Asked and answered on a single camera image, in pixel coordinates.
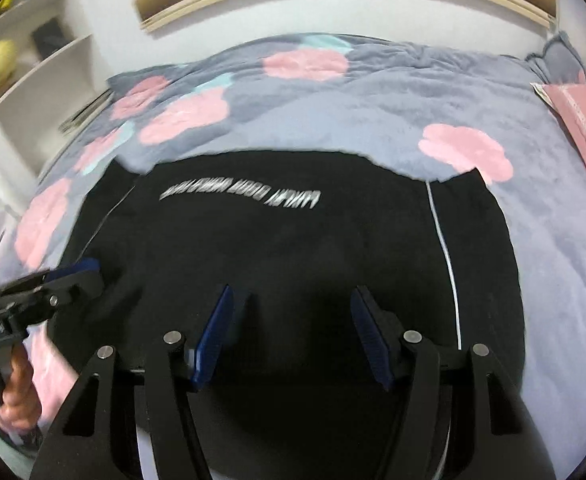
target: gray blanket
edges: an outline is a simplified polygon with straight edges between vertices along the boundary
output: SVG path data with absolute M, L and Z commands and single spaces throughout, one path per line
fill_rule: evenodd
M 522 396 L 566 478 L 586 454 L 586 169 L 530 83 L 576 82 L 581 70 L 564 37 L 518 60 L 309 34 L 116 76 L 114 104 L 40 186 L 0 281 L 57 264 L 84 196 L 114 156 L 139 172 L 256 148 L 358 153 L 426 180 L 477 167 L 519 266 Z

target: human hand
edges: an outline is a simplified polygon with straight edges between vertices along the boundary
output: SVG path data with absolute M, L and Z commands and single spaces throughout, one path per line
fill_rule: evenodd
M 11 352 L 13 372 L 6 382 L 0 407 L 0 429 L 25 433 L 38 423 L 42 405 L 33 386 L 33 367 L 22 343 Z

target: metal screw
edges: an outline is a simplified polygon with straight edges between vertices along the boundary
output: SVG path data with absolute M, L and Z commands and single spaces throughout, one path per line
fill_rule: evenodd
M 408 343 L 417 344 L 422 340 L 422 334 L 415 330 L 407 330 L 404 332 L 404 340 Z
M 113 355 L 113 347 L 112 346 L 103 346 L 97 351 L 97 356 L 100 359 L 106 359 L 107 357 L 111 357 Z
M 179 343 L 180 339 L 182 339 L 182 334 L 180 334 L 177 330 L 171 330 L 171 332 L 164 334 L 164 342 L 168 345 Z
M 480 357 L 486 357 L 489 354 L 489 348 L 482 343 L 478 343 L 473 345 L 473 352 L 479 355 Z

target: white piping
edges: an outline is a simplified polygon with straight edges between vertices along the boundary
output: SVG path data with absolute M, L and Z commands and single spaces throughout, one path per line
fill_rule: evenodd
M 97 226 L 96 231 L 93 233 L 93 235 L 91 236 L 91 238 L 89 238 L 89 241 L 87 241 L 87 243 L 84 245 L 84 247 L 82 248 L 82 250 L 80 251 L 80 256 L 78 256 L 78 259 L 76 259 L 76 263 L 80 260 L 80 258 L 82 258 L 84 251 L 86 251 L 86 248 L 89 247 L 89 244 L 93 241 L 93 239 L 96 237 L 96 235 L 100 232 L 100 229 L 102 229 L 102 226 L 104 225 L 104 222 L 106 222 L 106 219 L 109 218 L 109 215 L 114 211 L 114 209 L 120 205 L 122 202 L 124 202 L 124 200 L 126 199 L 126 197 L 129 196 L 129 194 L 131 193 L 131 191 L 133 191 L 135 189 L 135 184 L 133 184 L 133 186 L 131 187 L 131 189 L 129 189 L 126 194 L 119 200 L 118 203 L 116 203 L 116 205 L 114 205 L 109 212 L 104 216 L 104 218 L 102 218 L 102 220 L 100 220 L 100 223 Z
M 442 247 L 444 253 L 444 259 L 446 260 L 446 266 L 448 267 L 448 277 L 451 282 L 451 289 L 453 289 L 453 303 L 455 303 L 455 328 L 457 329 L 457 349 L 462 349 L 462 331 L 459 326 L 459 304 L 457 303 L 457 286 L 455 286 L 455 276 L 453 275 L 453 266 L 451 264 L 451 258 L 448 255 L 448 249 L 446 248 L 446 242 L 444 241 L 444 235 L 442 229 L 439 227 L 438 212 L 435 210 L 435 202 L 433 202 L 433 193 L 431 192 L 431 184 L 426 183 L 426 191 L 429 194 L 429 204 L 431 206 L 431 214 L 433 215 L 433 221 L 435 222 L 435 231 L 438 232 L 439 245 Z
M 442 458 L 439 459 L 438 468 L 433 475 L 433 480 L 441 480 L 442 474 L 444 473 L 444 464 L 446 463 L 446 456 L 448 455 L 448 444 L 451 438 L 451 424 L 448 424 L 448 433 L 446 434 L 446 444 L 444 444 L 444 451 L 442 452 Z

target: pink flower pattern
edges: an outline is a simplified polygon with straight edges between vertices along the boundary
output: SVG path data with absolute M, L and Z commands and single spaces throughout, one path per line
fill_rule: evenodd
M 159 144 L 173 139 L 189 128 L 209 126 L 228 117 L 228 104 L 222 96 L 225 88 L 218 87 L 188 94 L 166 107 L 140 132 L 142 144 Z
M 273 54 L 263 60 L 263 66 L 271 77 L 327 81 L 344 75 L 349 60 L 335 50 L 304 47 Z
M 70 187 L 71 181 L 61 178 L 36 196 L 22 216 L 14 247 L 27 269 L 36 270 L 42 264 L 51 236 L 67 211 Z
M 464 173 L 477 168 L 486 184 L 505 182 L 513 177 L 513 166 L 504 148 L 481 130 L 449 124 L 429 124 L 424 128 L 420 150 Z
M 161 75 L 147 77 L 115 102 L 111 111 L 112 120 L 128 119 L 144 111 L 169 85 L 169 80 Z
M 115 139 L 118 136 L 118 131 L 119 129 L 116 128 L 110 134 L 98 137 L 93 142 L 87 144 L 82 150 L 82 155 L 80 155 L 73 169 L 83 171 L 100 160 L 105 153 L 108 153 L 112 149 L 115 144 Z

